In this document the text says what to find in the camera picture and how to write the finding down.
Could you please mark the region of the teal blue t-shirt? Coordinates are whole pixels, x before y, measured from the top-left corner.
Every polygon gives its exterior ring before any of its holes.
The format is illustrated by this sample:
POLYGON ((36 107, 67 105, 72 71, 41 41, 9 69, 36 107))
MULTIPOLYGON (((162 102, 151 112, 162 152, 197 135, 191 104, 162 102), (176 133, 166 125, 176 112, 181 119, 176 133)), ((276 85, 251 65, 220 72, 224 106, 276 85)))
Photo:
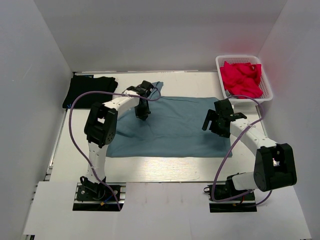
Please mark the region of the teal blue t-shirt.
POLYGON ((149 102, 151 114, 138 119, 134 109, 117 120, 116 134, 108 145, 109 158, 168 157, 223 158, 231 147, 230 139, 203 131, 215 97, 163 96, 163 82, 155 82, 149 102))

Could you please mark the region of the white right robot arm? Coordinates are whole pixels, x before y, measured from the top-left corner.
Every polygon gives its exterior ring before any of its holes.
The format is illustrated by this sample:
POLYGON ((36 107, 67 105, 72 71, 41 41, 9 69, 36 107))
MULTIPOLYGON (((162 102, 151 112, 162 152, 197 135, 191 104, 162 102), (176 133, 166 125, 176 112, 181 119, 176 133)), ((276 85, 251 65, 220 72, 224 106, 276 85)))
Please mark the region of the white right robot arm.
POLYGON ((265 136, 243 113, 235 113, 228 99, 216 101, 214 107, 208 110, 202 129, 224 138, 235 136, 255 156, 252 172, 227 177, 224 191, 229 198, 236 200, 246 191, 267 192, 297 183, 294 152, 289 144, 265 136))

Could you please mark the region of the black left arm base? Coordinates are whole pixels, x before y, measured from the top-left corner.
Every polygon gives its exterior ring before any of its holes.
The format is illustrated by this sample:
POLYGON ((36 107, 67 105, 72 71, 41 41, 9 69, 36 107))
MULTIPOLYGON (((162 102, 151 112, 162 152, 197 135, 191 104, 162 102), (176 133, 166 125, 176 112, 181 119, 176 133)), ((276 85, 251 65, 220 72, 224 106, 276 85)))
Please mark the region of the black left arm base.
POLYGON ((73 211, 119 212, 125 203, 126 185, 93 183, 81 176, 77 183, 73 211))

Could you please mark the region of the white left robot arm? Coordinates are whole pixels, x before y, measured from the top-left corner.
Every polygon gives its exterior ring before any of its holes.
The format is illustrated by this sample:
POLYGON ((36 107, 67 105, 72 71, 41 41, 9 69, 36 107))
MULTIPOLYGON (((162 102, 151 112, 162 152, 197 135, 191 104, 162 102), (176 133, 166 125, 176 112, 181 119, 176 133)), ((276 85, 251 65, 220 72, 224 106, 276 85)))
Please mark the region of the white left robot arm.
POLYGON ((128 87, 123 96, 92 105, 84 127, 89 146, 88 159, 91 162, 84 179, 92 183, 88 188, 88 193, 94 199, 99 200, 106 193, 106 187, 100 184, 100 181, 104 182, 106 178, 106 153, 109 144, 115 138, 118 118, 134 108, 135 116, 145 121, 151 113, 147 98, 153 88, 152 83, 143 81, 138 86, 128 87))

